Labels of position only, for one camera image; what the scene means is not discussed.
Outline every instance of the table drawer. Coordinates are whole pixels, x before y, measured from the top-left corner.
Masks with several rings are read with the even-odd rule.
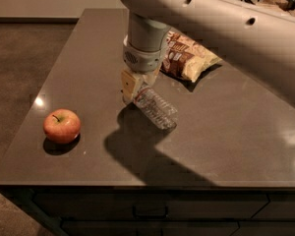
[[[255,219],[295,219],[295,194],[272,194],[268,198],[269,204]]]
[[[64,222],[62,228],[74,236],[230,236],[234,222]]]
[[[72,220],[250,218],[264,195],[39,193],[33,201],[48,215]]]
[[[295,222],[240,222],[233,236],[295,236]]]

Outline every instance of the table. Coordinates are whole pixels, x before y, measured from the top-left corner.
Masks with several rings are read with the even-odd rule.
[[[5,153],[0,192],[58,235],[295,230],[295,109],[222,61],[196,85],[158,76],[178,108],[177,128],[158,130],[122,100],[127,17],[84,11]],[[57,108],[82,120],[69,146],[42,131]]]

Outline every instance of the clear plastic bottle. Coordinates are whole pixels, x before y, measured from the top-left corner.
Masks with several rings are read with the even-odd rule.
[[[164,100],[153,88],[143,84],[134,99],[135,105],[161,130],[172,130],[177,124],[172,115],[177,109]]]

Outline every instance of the red apple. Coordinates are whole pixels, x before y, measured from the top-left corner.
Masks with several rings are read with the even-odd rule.
[[[68,109],[57,109],[50,113],[43,122],[46,137],[60,145],[72,142],[80,133],[81,121]]]

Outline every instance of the concrete floor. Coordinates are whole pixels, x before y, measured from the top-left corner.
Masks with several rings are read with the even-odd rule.
[[[0,160],[75,24],[0,24]],[[0,195],[0,236],[51,236]]]

